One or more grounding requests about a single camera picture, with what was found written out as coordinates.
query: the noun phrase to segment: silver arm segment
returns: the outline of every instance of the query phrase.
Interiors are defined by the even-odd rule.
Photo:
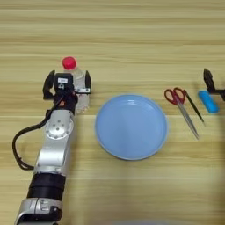
[[[34,172],[53,172],[67,175],[71,137],[74,137],[73,113],[53,111],[45,126],[46,140],[40,150]]]
[[[69,110],[54,110],[47,124],[45,125],[46,140],[40,150],[34,172],[33,185],[30,185],[30,190],[27,198],[21,203],[15,225],[53,225],[57,224],[55,221],[26,221],[26,217],[31,215],[33,218],[48,218],[50,214],[60,214],[62,216],[62,201],[57,200],[57,197],[41,198],[42,195],[47,195],[48,188],[51,185],[41,187],[37,183],[37,177],[41,175],[60,176],[65,179],[69,167],[70,143],[75,134],[74,115]],[[30,196],[37,196],[37,189],[40,188],[40,196],[31,198]]]

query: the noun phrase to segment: black object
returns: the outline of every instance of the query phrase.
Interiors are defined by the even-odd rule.
[[[48,214],[24,214],[19,218],[18,224],[21,222],[29,222],[32,223],[34,221],[40,222],[54,222],[59,221],[62,218],[62,211],[58,207],[50,207]]]
[[[66,178],[60,174],[36,173],[33,175],[27,198],[62,200]]]
[[[207,85],[207,91],[209,94],[221,95],[223,101],[225,101],[225,89],[215,89],[213,75],[208,69],[204,69],[204,81]]]
[[[21,136],[21,135],[23,135],[25,133],[31,132],[31,131],[36,130],[36,129],[40,129],[43,126],[45,126],[45,124],[47,123],[47,121],[49,120],[49,118],[51,116],[52,111],[54,109],[56,109],[56,107],[61,103],[62,100],[63,100],[63,97],[61,97],[58,100],[58,102],[56,102],[54,104],[54,106],[50,110],[47,111],[46,117],[45,117],[45,119],[42,122],[40,122],[39,124],[36,124],[36,125],[33,125],[33,126],[26,127],[24,129],[22,129],[14,136],[14,138],[12,140],[12,146],[11,147],[12,147],[13,155],[14,155],[14,157],[15,157],[17,163],[18,163],[18,166],[20,167],[20,169],[22,169],[24,171],[32,171],[34,169],[34,167],[29,165],[29,164],[27,164],[27,163],[25,163],[25,162],[23,162],[22,157],[20,157],[18,155],[17,146],[16,146],[17,139],[19,138],[19,136]]]
[[[191,103],[192,108],[194,109],[194,111],[197,113],[197,115],[200,117],[200,120],[205,124],[203,118],[201,117],[200,111],[198,110],[198,108],[196,107],[196,105],[193,103],[191,97],[189,96],[189,94],[186,92],[186,90],[184,90],[184,93],[188,99],[188,101]]]

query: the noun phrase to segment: wood grain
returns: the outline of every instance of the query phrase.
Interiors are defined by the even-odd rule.
[[[204,68],[225,86],[225,2],[219,0],[0,0],[0,222],[13,224],[32,173],[11,153],[14,134],[40,121],[49,71],[62,71],[64,56],[77,58],[93,80],[91,108],[76,117],[77,139],[64,193],[61,225],[225,224],[225,105],[209,114],[197,97]],[[166,88],[186,89],[204,127],[197,142]],[[125,162],[108,155],[95,138],[94,120],[108,99],[123,93],[155,100],[170,122],[168,141],[155,156]],[[43,133],[18,142],[34,163]]]

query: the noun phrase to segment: blue plate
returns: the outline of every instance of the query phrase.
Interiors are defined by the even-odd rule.
[[[154,155],[165,143],[168,123],[163,110],[139,95],[121,95],[100,109],[95,131],[101,146],[126,160]]]

